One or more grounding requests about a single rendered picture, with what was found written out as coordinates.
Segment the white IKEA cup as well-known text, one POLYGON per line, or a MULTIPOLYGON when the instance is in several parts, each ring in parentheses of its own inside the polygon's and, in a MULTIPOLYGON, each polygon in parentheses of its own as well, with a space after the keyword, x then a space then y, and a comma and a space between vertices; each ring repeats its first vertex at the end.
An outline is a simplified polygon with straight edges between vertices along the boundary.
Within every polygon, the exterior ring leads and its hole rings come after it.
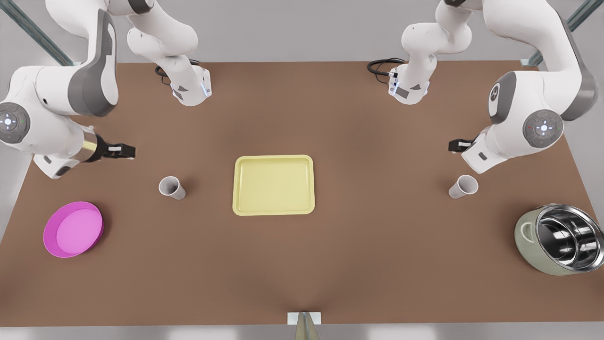
POLYGON ((475 194, 478 189, 479 183, 476 178, 470 175, 462 175, 449 189, 448 194, 453 199, 459 199, 462 196, 475 194))
POLYGON ((158 184, 159 192, 164 196, 169 196, 175 200, 182 200, 186 197, 186 191, 180 183, 180 180, 174 176, 164 177, 158 184))

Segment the yellow rectangular tray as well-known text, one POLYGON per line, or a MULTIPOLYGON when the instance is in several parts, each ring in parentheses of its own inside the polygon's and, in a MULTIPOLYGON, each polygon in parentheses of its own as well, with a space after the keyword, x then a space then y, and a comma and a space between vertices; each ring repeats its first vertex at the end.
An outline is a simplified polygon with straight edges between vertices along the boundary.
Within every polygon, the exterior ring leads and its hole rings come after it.
POLYGON ((236 160, 232 200, 236 215, 304 215, 314 208, 314 164, 308 155, 242 156, 236 160))

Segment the pink round bowl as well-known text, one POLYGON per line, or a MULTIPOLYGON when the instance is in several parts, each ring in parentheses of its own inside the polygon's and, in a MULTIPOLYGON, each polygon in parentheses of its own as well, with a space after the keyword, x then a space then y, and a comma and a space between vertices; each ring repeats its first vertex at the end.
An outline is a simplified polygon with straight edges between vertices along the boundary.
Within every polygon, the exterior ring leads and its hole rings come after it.
POLYGON ((45 249, 55 257, 70 258, 95 246, 104 232, 100 210, 89 202, 72 202, 50 217, 43 231, 45 249))

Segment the green steel-lined pot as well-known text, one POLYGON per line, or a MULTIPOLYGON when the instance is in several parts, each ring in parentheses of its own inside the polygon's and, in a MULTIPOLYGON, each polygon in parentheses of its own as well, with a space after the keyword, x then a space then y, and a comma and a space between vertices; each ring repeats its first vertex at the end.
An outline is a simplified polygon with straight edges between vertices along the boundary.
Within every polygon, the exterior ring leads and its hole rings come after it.
POLYGON ((578 275, 604 266, 604 230, 567 204, 550 203, 522 215, 515 244, 527 263, 547 275, 578 275))

